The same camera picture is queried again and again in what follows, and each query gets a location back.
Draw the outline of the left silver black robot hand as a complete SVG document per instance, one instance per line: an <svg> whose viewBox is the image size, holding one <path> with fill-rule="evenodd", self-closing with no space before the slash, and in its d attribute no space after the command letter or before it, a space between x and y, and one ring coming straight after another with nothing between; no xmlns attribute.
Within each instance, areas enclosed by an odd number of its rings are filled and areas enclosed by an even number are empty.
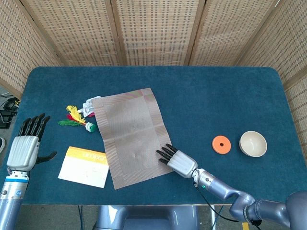
<svg viewBox="0 0 307 230"><path fill-rule="evenodd" d="M7 160L7 168L13 171L29 172L36 164L52 160L57 152L39 157L38 150L50 116L44 113L23 121L18 135L13 139Z"/></svg>

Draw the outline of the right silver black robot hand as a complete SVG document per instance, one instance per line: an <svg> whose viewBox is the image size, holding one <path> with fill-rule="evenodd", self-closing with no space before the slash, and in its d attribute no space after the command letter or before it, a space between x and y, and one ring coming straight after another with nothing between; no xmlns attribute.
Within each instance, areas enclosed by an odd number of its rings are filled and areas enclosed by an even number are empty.
<svg viewBox="0 0 307 230"><path fill-rule="evenodd" d="M170 144L166 144L166 147L162 147L161 150L156 150L156 153L162 156L159 159L161 163L184 178L192 178L193 172L198 168L193 158Z"/></svg>

